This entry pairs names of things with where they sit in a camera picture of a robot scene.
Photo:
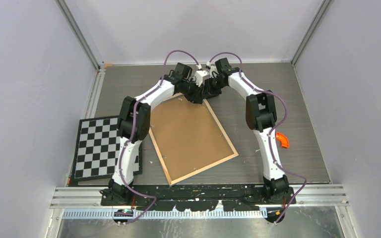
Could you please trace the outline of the blue picture frame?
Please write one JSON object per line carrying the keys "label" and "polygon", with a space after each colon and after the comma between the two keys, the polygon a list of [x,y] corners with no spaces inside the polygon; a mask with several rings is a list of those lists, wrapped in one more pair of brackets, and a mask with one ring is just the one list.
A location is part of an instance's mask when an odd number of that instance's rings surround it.
{"label": "blue picture frame", "polygon": [[238,156],[207,100],[176,94],[151,112],[149,136],[169,185],[176,185]]}

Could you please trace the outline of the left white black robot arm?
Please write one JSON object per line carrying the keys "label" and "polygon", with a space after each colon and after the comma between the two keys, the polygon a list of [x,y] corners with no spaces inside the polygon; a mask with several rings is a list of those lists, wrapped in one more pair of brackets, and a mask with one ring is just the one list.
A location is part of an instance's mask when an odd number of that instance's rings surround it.
{"label": "left white black robot arm", "polygon": [[100,191],[103,206],[127,205],[134,195],[139,194],[131,186],[139,148],[150,129],[151,111],[177,93],[198,92],[208,75],[208,71],[202,69],[201,65],[197,65],[197,70],[193,72],[190,66],[178,63],[175,69],[163,74],[143,94],[125,97],[117,122],[119,157],[108,188]]}

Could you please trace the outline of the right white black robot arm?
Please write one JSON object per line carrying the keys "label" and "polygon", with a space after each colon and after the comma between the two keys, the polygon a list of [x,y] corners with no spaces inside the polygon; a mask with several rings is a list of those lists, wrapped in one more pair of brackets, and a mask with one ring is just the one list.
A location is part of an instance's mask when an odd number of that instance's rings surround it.
{"label": "right white black robot arm", "polygon": [[205,68],[210,73],[210,86],[215,89],[229,86],[246,100],[246,124],[257,139],[263,164],[262,196],[267,203],[289,203],[293,192],[285,172],[280,168],[274,129],[277,113],[271,91],[255,86],[238,67],[232,67],[226,58],[217,60],[214,66],[207,62]]}

